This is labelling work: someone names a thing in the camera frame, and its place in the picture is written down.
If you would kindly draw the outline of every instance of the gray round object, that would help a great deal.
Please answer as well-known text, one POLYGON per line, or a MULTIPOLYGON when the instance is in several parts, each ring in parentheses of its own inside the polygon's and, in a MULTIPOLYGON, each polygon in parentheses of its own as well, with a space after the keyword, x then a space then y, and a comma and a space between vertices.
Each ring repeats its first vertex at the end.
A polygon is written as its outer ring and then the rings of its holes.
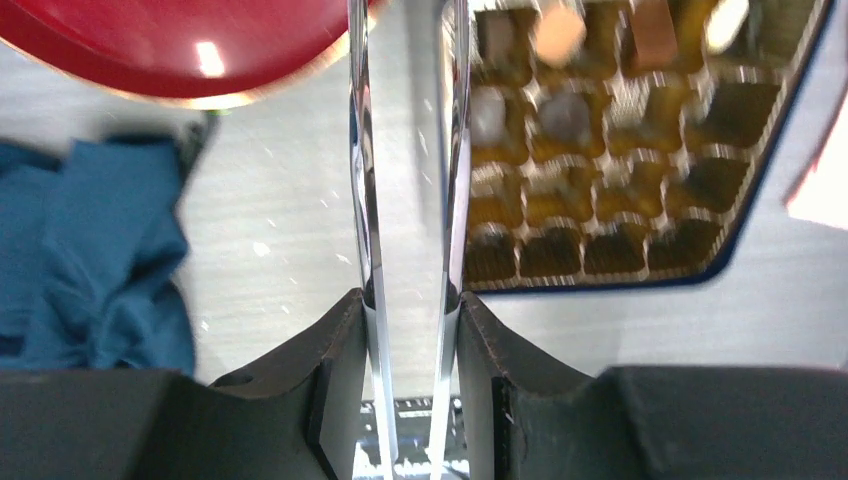
POLYGON ((539 108, 542 131, 564 143, 589 140, 589 105, 578 93, 558 93, 539 108))
POLYGON ((506 103, 496 88, 478 88, 471 92, 471 144, 493 147, 503 141, 506 132, 506 103))

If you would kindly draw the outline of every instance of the folded cloth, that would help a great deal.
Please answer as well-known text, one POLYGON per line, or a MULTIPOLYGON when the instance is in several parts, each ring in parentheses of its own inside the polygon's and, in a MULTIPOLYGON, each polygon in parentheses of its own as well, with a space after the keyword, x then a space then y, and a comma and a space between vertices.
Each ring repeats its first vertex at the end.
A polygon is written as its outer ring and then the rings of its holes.
POLYGON ((173 141, 0 144, 0 368, 194 372, 173 141))

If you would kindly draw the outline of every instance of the egg tray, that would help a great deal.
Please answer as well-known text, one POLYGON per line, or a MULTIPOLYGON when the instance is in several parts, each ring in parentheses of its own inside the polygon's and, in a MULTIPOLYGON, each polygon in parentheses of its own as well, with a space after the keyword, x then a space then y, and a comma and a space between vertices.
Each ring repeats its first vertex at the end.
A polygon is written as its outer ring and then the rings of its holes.
MULTIPOLYGON (((507 134, 472 148, 467 288, 641 285, 723 266, 713 268, 729 257, 832 2, 751 0, 731 47, 709 55, 717 1, 669 1, 678 55, 639 70, 628 1, 571 1, 586 39, 552 68, 531 38, 544 1, 470 0, 472 98, 498 89, 507 134), (507 61, 487 63, 480 28, 503 12, 516 40, 507 61), (540 128, 539 106, 559 92, 586 100, 591 138, 568 144, 540 128)), ((450 3, 443 14, 445 60, 450 3)))

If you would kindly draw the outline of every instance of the gold rim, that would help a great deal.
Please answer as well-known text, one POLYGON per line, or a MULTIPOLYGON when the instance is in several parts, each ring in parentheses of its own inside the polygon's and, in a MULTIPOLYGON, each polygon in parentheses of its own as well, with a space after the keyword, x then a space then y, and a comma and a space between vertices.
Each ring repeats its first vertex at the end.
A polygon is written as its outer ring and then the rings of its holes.
MULTIPOLYGON (((373 6, 369 9, 368 12, 368 30, 374 28, 377 24, 377 18, 379 15, 385 10, 385 8, 392 2, 392 0, 381 0, 377 3, 376 6, 373 6)), ((99 90, 103 90, 109 92, 118 97, 126 98, 128 100, 135 100, 139 102, 147 102, 147 103, 155 103, 157 105, 163 105, 166 107, 176 107, 176 108, 185 108, 191 110, 225 110, 228 108, 236 108, 242 107, 245 105, 249 105, 251 103, 264 100, 271 96, 272 94, 283 90, 286 87, 289 87, 295 83, 300 82, 303 79, 306 79, 318 72, 321 72, 333 65, 337 61, 339 61, 342 57, 347 55, 348 50, 350 49, 350 36, 349 32, 345 30, 341 37, 338 38, 332 45, 327 47, 326 50, 319 53, 315 58, 310 60, 308 63, 295 70, 294 72, 286 75, 279 80, 275 80, 270 83, 266 83, 265 85, 252 88, 250 90, 244 90, 241 92, 235 93, 227 93, 224 95, 214 95, 211 97, 198 97, 198 98, 167 98, 167 97, 157 97, 153 95, 144 95, 140 93, 128 92, 125 90, 120 90, 113 87, 108 87, 106 85, 99 84, 87 78, 80 77, 79 75, 75 75, 66 70, 62 70, 49 62, 42 60, 30 53, 26 52, 22 48, 17 45, 9 42, 3 37, 0 37, 0 43, 4 43, 8 45, 12 50, 20 53, 21 55, 27 57, 35 63, 44 65, 45 67, 57 72, 63 76, 72 78, 79 82, 85 83, 87 85, 91 85, 99 90)))

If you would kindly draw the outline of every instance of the red bowl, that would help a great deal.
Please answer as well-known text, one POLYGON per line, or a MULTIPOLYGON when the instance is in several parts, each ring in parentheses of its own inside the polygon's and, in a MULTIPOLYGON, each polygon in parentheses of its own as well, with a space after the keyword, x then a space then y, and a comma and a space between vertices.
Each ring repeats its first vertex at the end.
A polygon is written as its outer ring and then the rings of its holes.
POLYGON ((0 39, 122 96, 230 108, 345 55, 347 1, 0 0, 0 39))

